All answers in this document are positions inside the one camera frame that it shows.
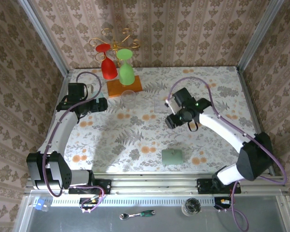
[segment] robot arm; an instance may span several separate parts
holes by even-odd
[[[106,98],[99,98],[98,100],[92,99],[85,102],[75,107],[72,111],[67,112],[71,106],[86,100],[87,95],[85,96],[84,93],[85,86],[83,83],[69,83],[68,95],[56,107],[55,121],[49,130],[45,142],[36,153],[30,153],[27,157],[32,184],[36,189],[47,189],[42,171],[42,159],[47,145],[49,145],[49,149],[46,157],[46,164],[48,165],[46,174],[51,189],[59,190],[68,189],[76,185],[90,186],[96,184],[91,170],[71,170],[63,158],[71,131],[79,122],[81,115],[105,111],[107,109]],[[65,114],[64,119],[58,123],[63,114]]]
[[[213,175],[214,186],[225,186],[242,179],[253,181],[272,164],[271,158],[254,142],[220,120],[208,100],[196,101],[187,89],[183,88],[173,94],[173,97],[167,101],[167,105],[173,112],[165,119],[170,129],[184,123],[189,125],[191,121],[196,125],[201,123],[219,134],[239,153],[237,163],[224,167]],[[248,134],[272,152],[271,140],[266,133]]]

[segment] aluminum frame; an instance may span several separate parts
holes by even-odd
[[[56,63],[61,74],[64,77],[66,77],[68,75],[68,67],[65,65],[65,62],[63,61],[60,53],[54,46],[50,36],[47,33],[45,26],[41,23],[41,20],[39,19],[37,12],[34,10],[34,7],[32,6],[29,0],[19,0],[19,3],[23,7],[26,14],[28,15],[29,20],[31,21],[40,38],[42,39],[43,43],[45,44],[46,49],[54,59],[54,62]]]
[[[260,124],[258,122],[256,109],[255,109],[254,104],[252,103],[252,100],[251,100],[251,97],[250,97],[250,94],[249,94],[249,90],[248,90],[248,87],[247,87],[245,79],[244,79],[243,71],[240,68],[238,68],[238,67],[236,67],[236,69],[237,69],[237,73],[239,75],[240,83],[241,83],[241,86],[242,86],[244,97],[246,99],[248,110],[249,110],[249,113],[251,115],[252,124],[253,124],[253,126],[255,128],[256,133],[261,133],[262,129],[261,129],[261,126],[260,126]],[[270,171],[271,175],[273,175],[273,176],[276,175],[272,165],[269,167],[269,171]]]
[[[283,3],[284,0],[270,1],[237,65],[240,70],[245,70],[247,67]]]
[[[61,102],[61,100],[63,99],[63,97],[65,95],[67,95],[68,92],[68,86],[69,86],[69,82],[71,81],[72,75],[73,75],[73,71],[74,70],[70,70],[69,73],[67,74],[66,78],[63,79],[62,85],[61,85],[61,89],[58,95],[58,99],[56,102],[56,106]],[[53,117],[52,117],[52,121],[49,125],[49,129],[52,128],[55,118],[56,118],[56,108],[54,109],[54,113],[53,113]]]
[[[126,199],[129,197],[164,197],[166,200],[172,197],[216,197],[226,194],[198,194],[196,180],[199,178],[211,178],[213,173],[95,173],[97,179],[111,179],[112,190],[110,199]],[[282,181],[281,176],[266,177],[272,180]],[[236,197],[248,196],[276,196],[280,206],[286,231],[290,232],[290,198],[287,195],[288,189],[285,186],[276,185],[269,181],[257,178],[255,181],[241,181],[241,194]],[[14,231],[26,231],[29,225],[30,215],[33,210],[33,201],[36,197],[50,197],[47,190],[34,190],[30,178],[28,179],[24,197],[20,206]],[[82,195],[82,197],[92,197],[92,195]],[[80,195],[67,195],[65,190],[62,197],[58,199],[75,200]]]

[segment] green sponge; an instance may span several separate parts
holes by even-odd
[[[179,165],[183,163],[183,155],[181,150],[164,149],[162,150],[163,165]]]

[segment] green wine glass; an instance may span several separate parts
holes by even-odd
[[[119,81],[124,86],[129,86],[134,83],[134,71],[130,64],[126,60],[132,57],[132,51],[128,49],[120,49],[117,52],[117,58],[124,61],[124,63],[119,68]]]

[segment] clear plastic cup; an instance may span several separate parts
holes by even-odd
[[[128,109],[133,109],[136,104],[136,94],[132,90],[126,90],[121,94],[121,100]]]

